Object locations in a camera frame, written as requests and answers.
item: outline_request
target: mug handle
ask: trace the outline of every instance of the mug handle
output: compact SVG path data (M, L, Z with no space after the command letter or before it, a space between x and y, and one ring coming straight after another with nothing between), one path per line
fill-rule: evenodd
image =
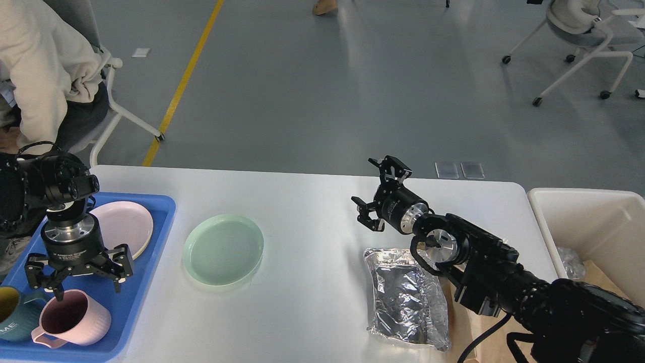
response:
M25 301L23 304L26 304L28 302L32 302L34 300L43 300L45 302L49 301L49 298L47 295L42 290L36 290L32 293L25 294Z
M42 344L46 347L56 349L61 346L63 346L65 343L67 343L66 340L56 338L54 340L43 337L45 334L45 331L43 330L42 326L37 326L33 331L32 331L32 340L34 343Z

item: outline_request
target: shoe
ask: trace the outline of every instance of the shoe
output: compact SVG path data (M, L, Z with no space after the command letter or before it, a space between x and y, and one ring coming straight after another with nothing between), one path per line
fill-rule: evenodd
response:
M313 6L313 14L323 15L336 9L338 9L338 4L336 4L336 0L318 0L316 5Z
M0 279L4 280L4 276L15 265L18 257L20 257L20 254L25 250L25 247L27 247L31 239L31 236L9 239L9 245L6 247L3 255L0 256L0 276L2 276Z

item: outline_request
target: aluminum foil package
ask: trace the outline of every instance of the aluminum foil package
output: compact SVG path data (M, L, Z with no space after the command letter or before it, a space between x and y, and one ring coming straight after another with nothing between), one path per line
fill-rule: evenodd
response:
M556 246L556 249L566 271L566 276L572 280L582 280L587 273L587 268L578 254L570 248Z
M367 249L372 275L373 334L411 344L450 348L448 304L439 279L422 269L406 249Z

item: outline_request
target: blue tray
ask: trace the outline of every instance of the blue tray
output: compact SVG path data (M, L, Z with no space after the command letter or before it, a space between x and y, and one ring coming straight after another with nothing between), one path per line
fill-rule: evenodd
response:
M83 290L110 311L110 330L105 337L91 346L67 343L58 349L50 349L31 341L11 343L0 339L0 358L39 362L106 362L115 358L126 346L168 238L175 214L175 201L167 196L150 194L100 192L94 197L96 206L119 200L139 203L150 211L154 222L148 247L134 260L134 275L121 284L120 293L114 291L111 280L95 275L69 276L63 281L64 289ZM5 278L3 286L13 286L24 293L33 291L27 285L24 266L29 253L46 254L39 233L40 228ZM45 267L44 272L49 274L52 269Z

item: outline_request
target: white sweater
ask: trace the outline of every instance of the white sweater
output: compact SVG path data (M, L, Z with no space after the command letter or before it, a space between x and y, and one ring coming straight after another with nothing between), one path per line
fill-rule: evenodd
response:
M18 147L54 142L67 113L66 100L92 102L101 68L101 57L85 37L42 0L0 0L0 81L10 79L15 87L22 115ZM11 122L0 97L2 102L0 126ZM51 147L26 152L43 154Z

